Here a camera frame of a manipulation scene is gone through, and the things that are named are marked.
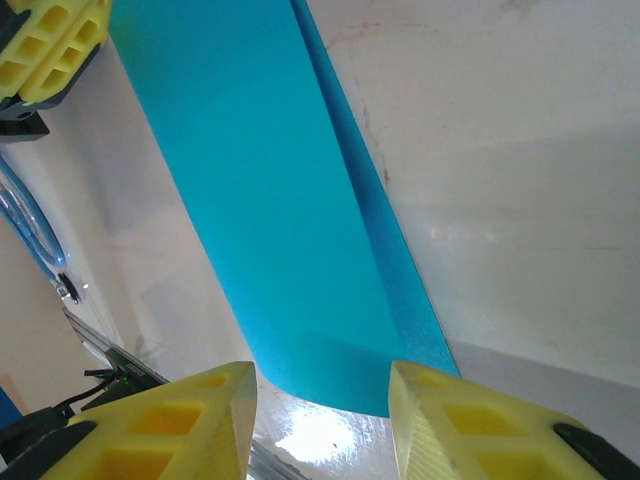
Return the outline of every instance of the white wall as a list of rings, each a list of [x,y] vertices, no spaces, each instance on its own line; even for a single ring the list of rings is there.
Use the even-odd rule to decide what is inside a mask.
[[[640,3],[309,3],[447,338],[640,387]]]
[[[0,220],[0,385],[22,413],[91,388],[92,359],[62,304],[18,238]]]

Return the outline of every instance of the yellow 3d-printed part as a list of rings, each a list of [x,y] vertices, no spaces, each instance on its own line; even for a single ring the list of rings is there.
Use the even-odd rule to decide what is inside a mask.
[[[389,409],[402,480],[602,480],[552,430],[579,422],[437,370],[394,362]]]
[[[45,480],[244,479],[256,414],[251,362],[223,365],[71,419],[97,424]]]
[[[0,51],[0,100],[16,93],[44,102],[71,81],[96,45],[107,39],[112,0],[8,0],[29,16]]]

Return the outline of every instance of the black cable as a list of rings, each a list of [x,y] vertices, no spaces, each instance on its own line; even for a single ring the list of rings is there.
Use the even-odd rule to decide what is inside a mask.
[[[95,377],[105,380],[113,375],[113,368],[101,368],[100,370],[85,370],[85,377]]]
[[[94,394],[98,393],[100,390],[104,390],[105,388],[107,388],[109,385],[111,385],[116,380],[116,378],[117,378],[117,376],[116,376],[116,373],[114,372],[113,375],[111,375],[106,380],[103,380],[102,382],[100,382],[95,387],[90,388],[86,392],[79,393],[78,395],[74,395],[73,397],[67,398],[66,400],[63,400],[62,402],[60,402],[59,404],[57,404],[53,408],[62,407],[64,405],[70,405],[72,403],[79,402],[80,400],[84,400],[85,398],[89,398],[91,395],[94,395]]]

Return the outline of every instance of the white surface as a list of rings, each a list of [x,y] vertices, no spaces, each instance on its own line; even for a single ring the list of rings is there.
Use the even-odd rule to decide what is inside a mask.
[[[0,386],[22,414],[95,386],[51,285],[7,222],[0,221]]]
[[[310,3],[447,337],[640,386],[640,4]]]
[[[640,4],[310,3],[461,371],[509,389],[544,363],[584,381],[514,393],[637,415],[637,390],[612,413],[582,374],[640,386]],[[45,120],[9,157],[89,283],[72,311],[170,379],[250,359],[111,45]],[[259,405],[257,437],[314,479],[395,475],[386,420],[262,380]]]

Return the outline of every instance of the blue fabric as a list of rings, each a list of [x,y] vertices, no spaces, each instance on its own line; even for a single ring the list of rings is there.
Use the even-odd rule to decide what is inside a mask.
[[[0,429],[17,422],[21,417],[20,411],[0,387]]]
[[[299,7],[301,24],[286,0],[119,0],[111,33],[259,368],[386,415],[393,360],[455,367]]]

